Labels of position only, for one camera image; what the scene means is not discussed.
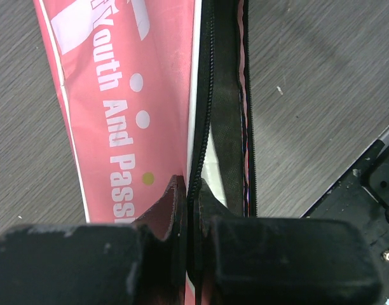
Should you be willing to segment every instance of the zipper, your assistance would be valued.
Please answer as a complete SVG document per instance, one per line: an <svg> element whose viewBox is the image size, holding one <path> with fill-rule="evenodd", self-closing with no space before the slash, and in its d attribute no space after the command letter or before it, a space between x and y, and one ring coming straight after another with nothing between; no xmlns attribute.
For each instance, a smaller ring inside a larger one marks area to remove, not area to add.
<svg viewBox="0 0 389 305"><path fill-rule="evenodd" d="M257 172L255 157L255 138L254 138L254 120L252 119L252 99L251 99L251 75L250 75L250 41L249 41L249 0L244 0L243 7L243 25L244 25L244 45L245 45L245 93L247 99L247 118L248 118L248 145L249 145L249 208L248 216L256 217L257 206Z"/></svg>
<svg viewBox="0 0 389 305"><path fill-rule="evenodd" d="M214 5L212 1L211 5L211 17L210 17L210 58L209 58L209 83L208 83L208 93L207 93L207 103L206 103L206 113L205 113L205 123L203 126L203 135L201 138L200 145L200 154L194 174L194 178L189 188L188 194L188 206L193 207L195 202L195 196L200 190L201 187L201 171L203 170L203 164L205 161L208 134L210 133L210 119L212 113L212 99L213 99L213 88L214 88Z"/></svg>

